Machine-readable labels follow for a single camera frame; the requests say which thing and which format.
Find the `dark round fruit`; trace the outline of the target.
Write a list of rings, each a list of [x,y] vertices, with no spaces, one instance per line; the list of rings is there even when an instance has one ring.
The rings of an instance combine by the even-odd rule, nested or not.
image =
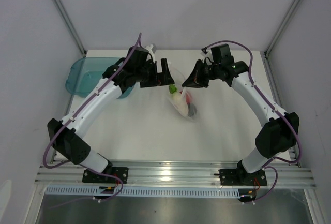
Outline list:
[[[193,103],[188,104],[188,117],[194,118],[197,113],[197,108]]]

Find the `white radish with leaves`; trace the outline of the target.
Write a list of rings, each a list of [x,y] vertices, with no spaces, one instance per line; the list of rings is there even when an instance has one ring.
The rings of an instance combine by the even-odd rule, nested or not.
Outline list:
[[[186,103],[186,94],[180,92],[174,84],[169,85],[169,92],[170,92],[171,104],[182,116],[188,116],[188,105]]]

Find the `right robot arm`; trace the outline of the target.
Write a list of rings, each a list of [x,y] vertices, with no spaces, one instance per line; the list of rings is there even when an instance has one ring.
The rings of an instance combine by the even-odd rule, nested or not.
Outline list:
[[[204,58],[197,60],[183,86],[207,88],[210,80],[221,80],[243,98],[258,118],[262,129],[255,138],[255,148],[238,163],[236,171],[237,180],[246,185],[254,180],[255,172],[274,159],[285,161],[278,156],[280,153],[301,147],[299,117],[263,93],[252,76],[253,60],[249,64],[235,61],[229,44],[229,40],[217,41],[202,48]]]

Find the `red tomato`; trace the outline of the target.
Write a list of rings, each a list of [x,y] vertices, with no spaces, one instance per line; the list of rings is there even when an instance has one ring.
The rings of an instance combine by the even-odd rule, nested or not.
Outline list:
[[[192,95],[189,91],[186,91],[186,103],[192,104]]]

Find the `clear zip top bag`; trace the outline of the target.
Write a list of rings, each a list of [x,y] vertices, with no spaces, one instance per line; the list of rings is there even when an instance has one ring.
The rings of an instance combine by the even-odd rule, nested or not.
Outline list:
[[[174,83],[168,86],[167,99],[183,118],[193,122],[197,119],[198,111],[192,93],[182,86],[186,78],[170,62],[168,68]]]

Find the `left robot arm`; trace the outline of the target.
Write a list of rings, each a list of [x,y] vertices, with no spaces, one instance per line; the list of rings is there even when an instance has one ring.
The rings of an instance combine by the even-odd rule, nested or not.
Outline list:
[[[152,46],[129,48],[126,57],[118,59],[105,70],[98,84],[77,109],[59,121],[53,118],[48,122],[50,143],[47,148],[54,148],[68,162],[93,171],[100,182],[108,182],[112,177],[111,163],[83,138],[106,105],[136,83],[141,88],[174,84],[167,59],[161,59],[161,71],[158,72],[153,57]]]

